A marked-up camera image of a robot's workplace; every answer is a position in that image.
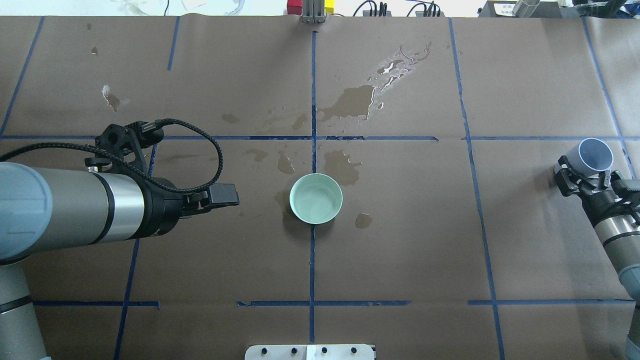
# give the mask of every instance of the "label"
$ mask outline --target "label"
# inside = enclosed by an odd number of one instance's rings
[[[493,4],[495,14],[500,16],[514,16],[513,7],[515,4]]]

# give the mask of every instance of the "green bowl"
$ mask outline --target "green bowl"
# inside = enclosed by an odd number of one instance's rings
[[[330,176],[308,174],[293,184],[289,204],[300,220],[322,224],[338,215],[342,207],[342,190]]]

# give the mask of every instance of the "robotic arm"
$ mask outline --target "robotic arm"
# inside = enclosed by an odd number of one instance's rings
[[[556,185],[563,196],[577,195],[602,242],[620,283],[636,301],[626,355],[640,359],[640,180],[611,171],[613,153],[601,140],[587,138],[558,159]]]
[[[147,174],[142,149],[177,124],[204,136],[218,152],[207,183],[178,189]],[[88,172],[4,162],[44,148],[92,152]],[[125,156],[133,154],[132,161]],[[95,146],[37,143],[0,157],[0,360],[48,359],[20,261],[40,251],[166,234],[179,219],[239,204],[233,184],[217,184],[222,151],[201,129],[175,119],[110,125]]]

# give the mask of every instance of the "white bracket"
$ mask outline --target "white bracket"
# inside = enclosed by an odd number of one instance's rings
[[[322,24],[326,20],[324,0],[302,0],[302,22]]]
[[[244,360],[376,360],[374,349],[366,344],[254,345]]]

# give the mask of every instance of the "red object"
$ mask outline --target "red object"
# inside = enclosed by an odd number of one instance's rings
[[[287,13],[289,15],[302,15],[302,0],[287,0]]]

